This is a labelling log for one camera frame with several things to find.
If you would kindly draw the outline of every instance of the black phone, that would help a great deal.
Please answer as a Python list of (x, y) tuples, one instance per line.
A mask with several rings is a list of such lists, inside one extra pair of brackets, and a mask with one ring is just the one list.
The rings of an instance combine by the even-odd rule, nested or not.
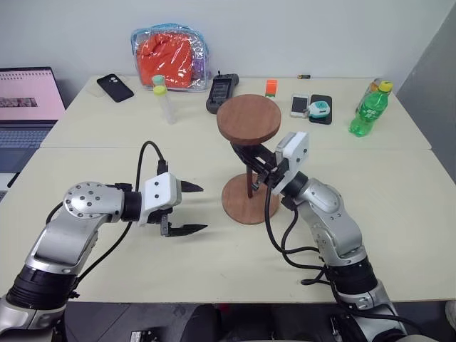
[(329, 105), (329, 114), (325, 118), (309, 118), (311, 123), (322, 123), (324, 125), (329, 125), (333, 122), (333, 98), (326, 95), (312, 95), (311, 103), (316, 101), (326, 101)]
[(97, 83), (115, 102), (122, 102), (134, 95), (131, 89), (113, 73), (99, 78)]

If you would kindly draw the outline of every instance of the laptop keyboard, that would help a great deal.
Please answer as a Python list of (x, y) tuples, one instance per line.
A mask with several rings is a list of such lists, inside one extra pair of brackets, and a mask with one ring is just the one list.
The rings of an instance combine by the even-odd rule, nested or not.
[(47, 130), (2, 130), (0, 148), (39, 148)]

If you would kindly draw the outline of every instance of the green soda bottle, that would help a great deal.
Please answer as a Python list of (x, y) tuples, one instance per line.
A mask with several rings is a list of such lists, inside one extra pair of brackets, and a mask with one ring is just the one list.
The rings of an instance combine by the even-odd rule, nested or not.
[(366, 96), (363, 103), (356, 112), (356, 117), (348, 129), (357, 137), (367, 135), (377, 120), (388, 106), (388, 94), (393, 89), (389, 81), (381, 81), (378, 90)]

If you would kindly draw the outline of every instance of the laptop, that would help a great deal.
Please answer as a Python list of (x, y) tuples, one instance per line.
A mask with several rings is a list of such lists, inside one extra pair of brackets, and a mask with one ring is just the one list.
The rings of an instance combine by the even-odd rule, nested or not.
[(64, 112), (51, 68), (0, 68), (0, 172), (22, 171)]

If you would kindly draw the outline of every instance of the orange bag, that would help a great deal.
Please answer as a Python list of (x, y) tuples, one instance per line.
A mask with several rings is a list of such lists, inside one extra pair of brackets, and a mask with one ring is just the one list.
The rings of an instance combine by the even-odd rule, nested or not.
[(143, 85), (154, 75), (163, 75), (168, 88), (188, 88), (192, 82), (192, 49), (184, 33), (157, 33), (143, 41), (136, 51)]

